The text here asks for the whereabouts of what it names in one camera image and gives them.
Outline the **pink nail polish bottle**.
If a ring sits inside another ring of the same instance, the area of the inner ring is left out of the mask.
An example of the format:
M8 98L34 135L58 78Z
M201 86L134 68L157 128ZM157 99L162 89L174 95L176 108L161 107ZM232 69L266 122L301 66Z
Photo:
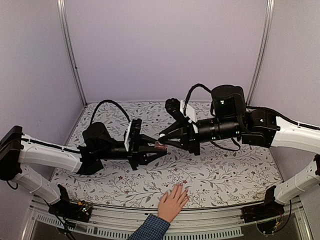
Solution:
M166 151L167 150L167 145L166 144L163 144L163 143L160 143L159 141L156 141L154 143L154 147L156 149L159 149L159 150L162 150L162 151Z

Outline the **blue checked sleeve forearm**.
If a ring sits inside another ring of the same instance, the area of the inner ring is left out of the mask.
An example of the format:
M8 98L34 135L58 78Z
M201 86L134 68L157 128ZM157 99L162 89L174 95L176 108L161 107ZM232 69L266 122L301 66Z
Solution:
M150 214L128 240L162 240L170 225L166 220Z

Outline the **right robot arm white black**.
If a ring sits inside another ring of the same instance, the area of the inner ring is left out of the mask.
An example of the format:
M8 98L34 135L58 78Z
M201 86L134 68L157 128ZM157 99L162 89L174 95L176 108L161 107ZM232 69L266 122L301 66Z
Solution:
M175 122L159 134L161 144L199 155L200 144L231 139L234 143L263 148L286 147L314 153L314 159L289 180L268 189L258 213L269 218L292 198L320 182L320 128L291 120L267 107L248 106L240 86L220 85L210 90L211 118L198 120L194 108L185 100L170 98L166 111Z

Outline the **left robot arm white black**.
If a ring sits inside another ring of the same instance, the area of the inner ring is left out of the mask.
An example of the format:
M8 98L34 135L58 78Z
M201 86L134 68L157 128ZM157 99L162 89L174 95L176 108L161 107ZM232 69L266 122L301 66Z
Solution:
M0 141L0 179L25 187L43 198L63 216L74 213L74 205L64 187L54 185L30 164L64 169L90 176L103 169L102 161L127 160L133 170L163 157L167 149L157 140L140 133L141 121L129 123L124 140L112 138L102 122L95 122L82 133L84 146L71 147L40 141L14 126Z

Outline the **person's bare hand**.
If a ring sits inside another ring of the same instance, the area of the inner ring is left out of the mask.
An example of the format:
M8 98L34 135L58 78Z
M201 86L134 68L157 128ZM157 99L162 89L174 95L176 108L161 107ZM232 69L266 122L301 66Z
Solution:
M158 204L157 216L164 221L171 223L188 201L188 190L184 189L182 183L178 183L170 193L166 192L162 196Z

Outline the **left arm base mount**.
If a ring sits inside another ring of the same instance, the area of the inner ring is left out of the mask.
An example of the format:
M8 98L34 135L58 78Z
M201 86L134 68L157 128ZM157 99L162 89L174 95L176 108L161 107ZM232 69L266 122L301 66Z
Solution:
M60 184L57 186L60 190L59 201L49 204L48 212L62 218L88 223L93 210L92 204L84 200L77 203L70 202L67 190Z

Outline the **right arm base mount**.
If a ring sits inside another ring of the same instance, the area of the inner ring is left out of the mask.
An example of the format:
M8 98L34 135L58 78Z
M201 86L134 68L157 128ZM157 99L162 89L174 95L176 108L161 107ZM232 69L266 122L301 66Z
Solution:
M258 230L265 235L274 234L279 227L283 214L285 213L284 205L276 202L274 196L276 186L268 188L264 195L264 201L260 204L245 206L241 208L241 219L245 223L265 220L272 217L279 216L279 220L272 220L271 222L259 223Z

